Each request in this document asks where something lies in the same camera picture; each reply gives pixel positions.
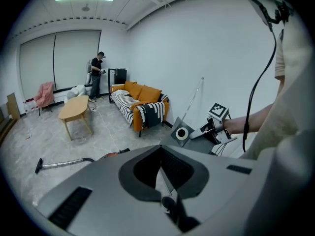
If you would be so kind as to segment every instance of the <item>floor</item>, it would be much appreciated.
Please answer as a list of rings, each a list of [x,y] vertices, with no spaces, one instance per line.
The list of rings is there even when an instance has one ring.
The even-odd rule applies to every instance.
[[[82,162],[34,173],[38,160],[44,164],[70,161],[83,157],[98,160],[102,156],[118,152],[157,145],[170,128],[157,125],[139,133],[129,127],[115,103],[108,98],[96,102],[98,112],[91,112],[87,122],[94,134],[90,135],[81,120],[67,123],[73,138],[70,141],[63,123],[58,119],[63,104],[43,110],[17,121],[0,147],[0,164],[16,195],[37,206],[37,202],[49,190],[85,167]]]

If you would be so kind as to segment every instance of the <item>pink chair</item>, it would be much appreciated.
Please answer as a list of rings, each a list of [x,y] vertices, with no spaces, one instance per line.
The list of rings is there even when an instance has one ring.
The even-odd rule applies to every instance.
[[[38,105],[39,115],[40,115],[40,108],[47,107],[49,104],[51,104],[54,101],[53,90],[54,90],[53,82],[47,82],[40,85],[39,91],[37,95],[34,97],[34,101]]]

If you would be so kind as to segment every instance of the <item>power cable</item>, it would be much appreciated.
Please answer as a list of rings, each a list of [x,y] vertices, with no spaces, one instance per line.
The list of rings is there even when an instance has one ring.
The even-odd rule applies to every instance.
[[[116,148],[118,149],[118,151],[120,151],[119,148],[118,148],[118,146],[117,146],[116,143],[115,143],[115,140],[114,140],[114,138],[113,138],[113,136],[112,136],[112,133],[110,132],[110,129],[109,129],[109,128],[107,127],[107,125],[105,124],[105,121],[104,121],[103,116],[101,115],[101,113],[100,113],[99,111],[95,110],[95,109],[96,109],[96,104],[94,103],[94,105],[95,105],[95,107],[93,108],[93,112],[97,112],[97,113],[100,115],[100,117],[102,118],[103,123],[104,123],[104,125],[105,125],[105,128],[107,128],[107,130],[108,130],[108,132],[109,132],[109,135],[110,135],[110,137],[112,138],[112,140],[113,140],[113,142],[114,142],[114,145],[116,146]]]
[[[250,118],[250,112],[251,112],[251,106],[252,106],[252,98],[254,96],[254,92],[255,92],[255,89],[258,85],[258,82],[260,80],[260,78],[262,77],[262,75],[265,73],[265,71],[268,69],[268,67],[270,66],[274,56],[275,56],[275,53],[276,53],[276,48],[277,48],[277,40],[276,40],[276,37],[275,37],[275,34],[273,32],[272,29],[270,29],[273,37],[274,37],[274,41],[275,41],[275,47],[274,47],[274,50],[272,52],[272,55],[269,59],[269,62],[266,66],[266,68],[262,71],[261,75],[259,76],[258,80],[256,81],[256,83],[254,84],[253,88],[252,88],[252,91],[251,91],[251,94],[250,94],[250,99],[249,99],[249,102],[248,102],[248,107],[247,107],[247,115],[246,115],[246,120],[245,120],[245,125],[244,125],[244,134],[243,134],[243,151],[244,153],[246,152],[246,149],[245,149],[245,141],[246,141],[246,138],[247,138],[247,134],[250,130],[250,125],[249,125],[249,118]]]
[[[224,151],[224,149],[225,149],[225,147],[226,147],[226,144],[224,144],[224,146],[223,146],[223,148],[221,149],[221,156],[222,156],[222,154],[223,154],[223,151]]]
[[[216,152],[215,152],[216,155],[218,155],[217,152],[218,152],[218,150],[219,150],[222,146],[223,146],[223,144],[221,144],[221,145],[217,148],[217,150],[216,150]]]

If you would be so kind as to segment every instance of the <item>white wall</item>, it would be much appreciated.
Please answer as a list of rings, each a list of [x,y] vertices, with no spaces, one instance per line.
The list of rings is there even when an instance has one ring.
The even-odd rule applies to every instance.
[[[41,25],[8,41],[1,51],[0,62],[0,105],[7,102],[6,96],[15,93],[20,113],[24,113],[24,95],[20,80],[20,45],[34,38],[69,30],[101,30],[99,51],[106,55],[104,68],[126,68],[126,30],[121,24],[102,20],[74,19]],[[107,93],[107,74],[102,75],[100,93]],[[63,100],[66,92],[55,95],[55,101]]]
[[[260,0],[274,17],[271,0]],[[283,25],[274,26],[278,37]],[[246,115],[251,89],[274,48],[273,37],[248,0],[188,0],[147,17],[129,31],[130,80],[170,98],[167,120],[182,118],[201,77],[204,84],[185,122],[197,128],[213,102]],[[277,93],[274,64],[256,88],[251,113]]]

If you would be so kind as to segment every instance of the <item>wooden coffee table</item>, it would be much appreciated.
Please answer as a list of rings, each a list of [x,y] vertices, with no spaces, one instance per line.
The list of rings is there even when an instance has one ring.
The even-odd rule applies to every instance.
[[[90,110],[89,97],[87,95],[78,96],[68,100],[68,102],[64,105],[63,109],[58,115],[58,118],[61,119],[64,123],[65,129],[68,133],[70,140],[72,140],[72,138],[70,136],[68,126],[66,124],[69,121],[82,119],[89,132],[93,134],[92,130],[90,129],[90,127],[88,126],[87,122],[84,119],[84,114],[87,109]]]

